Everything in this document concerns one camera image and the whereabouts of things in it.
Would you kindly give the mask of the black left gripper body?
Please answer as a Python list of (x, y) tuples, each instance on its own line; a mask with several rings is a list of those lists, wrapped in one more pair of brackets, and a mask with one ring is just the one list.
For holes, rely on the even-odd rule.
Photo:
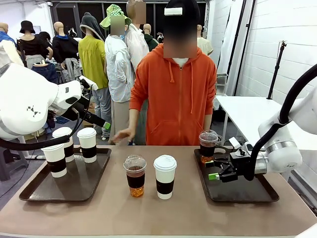
[(59, 114), (71, 121), (82, 119), (89, 107), (89, 99), (87, 98), (68, 98), (59, 105)]

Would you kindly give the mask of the person's right hand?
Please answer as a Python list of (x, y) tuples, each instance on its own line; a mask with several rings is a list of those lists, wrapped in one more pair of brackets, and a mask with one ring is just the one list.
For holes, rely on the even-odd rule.
[(129, 128), (123, 129), (119, 131), (116, 135), (114, 135), (112, 138), (110, 138), (109, 143), (114, 145), (126, 140), (128, 145), (133, 144), (135, 133), (136, 133), (135, 128), (129, 127)]

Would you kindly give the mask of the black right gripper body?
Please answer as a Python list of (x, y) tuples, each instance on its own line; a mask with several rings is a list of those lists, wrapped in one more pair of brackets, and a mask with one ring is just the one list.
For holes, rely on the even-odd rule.
[(245, 179), (249, 178), (251, 174), (251, 157), (248, 154), (237, 156), (235, 153), (230, 154), (230, 162), (233, 170), (238, 176), (243, 176)]

